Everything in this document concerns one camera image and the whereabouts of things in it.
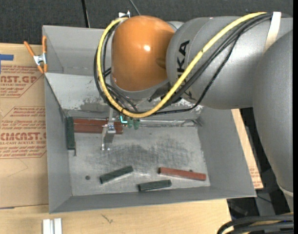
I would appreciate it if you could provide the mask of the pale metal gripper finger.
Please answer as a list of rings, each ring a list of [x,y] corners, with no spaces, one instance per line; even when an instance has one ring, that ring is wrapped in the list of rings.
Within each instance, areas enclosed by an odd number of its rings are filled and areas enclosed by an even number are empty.
[[[108,124],[106,132],[106,150],[110,150],[110,145],[113,142],[116,130],[114,124]]]
[[[106,144],[105,144],[105,138],[106,138],[106,134],[107,134],[107,125],[104,125],[102,127],[102,133],[101,133],[101,150],[104,151]]]

